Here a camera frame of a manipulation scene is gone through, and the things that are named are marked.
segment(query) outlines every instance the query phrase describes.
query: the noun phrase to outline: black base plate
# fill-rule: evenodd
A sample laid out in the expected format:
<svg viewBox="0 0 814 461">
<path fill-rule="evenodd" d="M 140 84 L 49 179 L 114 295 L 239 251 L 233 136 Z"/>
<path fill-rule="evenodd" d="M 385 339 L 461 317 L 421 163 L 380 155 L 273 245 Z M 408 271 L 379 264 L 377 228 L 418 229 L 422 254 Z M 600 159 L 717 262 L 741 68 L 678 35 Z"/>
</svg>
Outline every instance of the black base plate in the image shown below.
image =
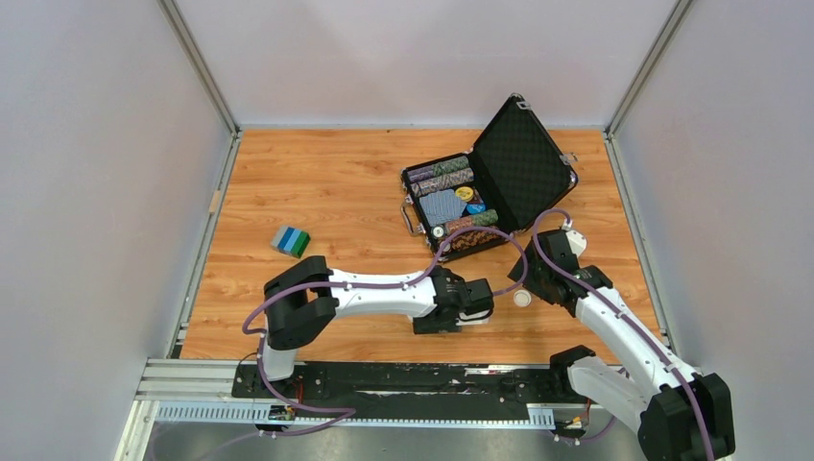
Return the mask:
<svg viewBox="0 0 814 461">
<path fill-rule="evenodd" d="M 586 402 L 564 392 L 549 369 L 487 370 L 488 365 L 308 362 L 295 367 L 291 378 L 273 385 L 293 398 L 301 384 L 304 403 L 353 407 L 356 418 L 369 419 L 525 421 L 526 403 Z M 274 397 L 263 386 L 255 364 L 238 367 L 232 396 Z"/>
</svg>

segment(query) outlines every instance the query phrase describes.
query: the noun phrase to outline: black case lid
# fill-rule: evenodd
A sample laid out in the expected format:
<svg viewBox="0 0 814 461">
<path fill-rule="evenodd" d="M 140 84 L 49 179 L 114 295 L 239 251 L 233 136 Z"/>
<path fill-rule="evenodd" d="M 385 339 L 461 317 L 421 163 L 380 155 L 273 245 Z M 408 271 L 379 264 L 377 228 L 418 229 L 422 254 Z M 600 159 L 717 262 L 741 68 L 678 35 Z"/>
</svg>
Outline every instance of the black case lid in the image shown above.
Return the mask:
<svg viewBox="0 0 814 461">
<path fill-rule="evenodd" d="M 490 177 L 498 192 L 492 195 L 504 202 L 498 209 L 501 228 L 508 231 L 527 229 L 577 183 L 560 148 L 516 93 L 478 136 L 469 159 L 479 174 Z"/>
</svg>

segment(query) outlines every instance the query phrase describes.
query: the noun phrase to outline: stack of poker chips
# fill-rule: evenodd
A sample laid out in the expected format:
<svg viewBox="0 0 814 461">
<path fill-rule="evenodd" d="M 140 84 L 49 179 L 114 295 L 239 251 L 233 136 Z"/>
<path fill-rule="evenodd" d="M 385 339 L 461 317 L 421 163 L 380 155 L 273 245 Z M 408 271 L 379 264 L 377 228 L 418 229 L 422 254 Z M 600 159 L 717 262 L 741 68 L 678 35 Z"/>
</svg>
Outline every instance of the stack of poker chips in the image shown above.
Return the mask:
<svg viewBox="0 0 814 461">
<path fill-rule="evenodd" d="M 421 197 L 439 190 L 449 189 L 451 187 L 455 187 L 456 185 L 472 182 L 474 179 L 475 174 L 472 172 L 472 169 L 465 168 L 463 170 L 453 171 L 452 173 L 447 173 L 429 180 L 410 184 L 410 187 L 413 188 L 413 193 L 416 194 L 417 197 Z"/>
<path fill-rule="evenodd" d="M 471 226 L 487 227 L 495 223 L 497 223 L 497 211 L 488 209 L 483 213 L 464 216 L 461 219 L 456 219 L 455 221 L 445 223 L 443 225 L 443 235 L 449 235 L 458 229 L 468 228 Z"/>
<path fill-rule="evenodd" d="M 410 182 L 419 182 L 446 175 L 469 167 L 466 157 L 457 157 L 450 160 L 439 161 L 429 166 L 417 168 L 407 173 Z"/>
<path fill-rule="evenodd" d="M 489 226 L 489 228 L 497 229 L 497 226 Z M 482 245 L 486 242 L 491 242 L 499 237 L 499 235 L 486 232 L 485 230 L 464 232 L 452 241 L 452 250 L 460 252 L 462 250 L 466 250 L 467 248 L 477 247 L 478 245 Z"/>
</svg>

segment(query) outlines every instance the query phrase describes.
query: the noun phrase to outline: white poker chip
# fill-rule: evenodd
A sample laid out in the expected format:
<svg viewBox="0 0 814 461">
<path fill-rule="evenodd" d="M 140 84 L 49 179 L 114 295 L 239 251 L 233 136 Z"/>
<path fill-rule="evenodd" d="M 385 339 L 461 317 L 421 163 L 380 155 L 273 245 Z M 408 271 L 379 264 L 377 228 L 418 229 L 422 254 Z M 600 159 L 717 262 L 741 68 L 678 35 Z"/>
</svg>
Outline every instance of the white poker chip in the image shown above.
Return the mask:
<svg viewBox="0 0 814 461">
<path fill-rule="evenodd" d="M 515 305 L 517 307 L 525 307 L 532 303 L 532 294 L 528 290 L 515 291 Z"/>
</svg>

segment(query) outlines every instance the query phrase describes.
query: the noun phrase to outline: blue green block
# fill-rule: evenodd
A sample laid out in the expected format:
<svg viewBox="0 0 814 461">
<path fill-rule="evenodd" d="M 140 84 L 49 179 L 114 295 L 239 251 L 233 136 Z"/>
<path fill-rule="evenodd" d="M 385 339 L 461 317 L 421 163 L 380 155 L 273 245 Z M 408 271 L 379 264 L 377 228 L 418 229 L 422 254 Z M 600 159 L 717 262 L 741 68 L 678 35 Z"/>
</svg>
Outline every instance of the blue green block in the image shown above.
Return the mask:
<svg viewBox="0 0 814 461">
<path fill-rule="evenodd" d="M 281 226 L 272 239 L 272 248 L 284 255 L 299 258 L 310 241 L 311 236 L 308 235 L 308 232 L 290 226 Z"/>
</svg>

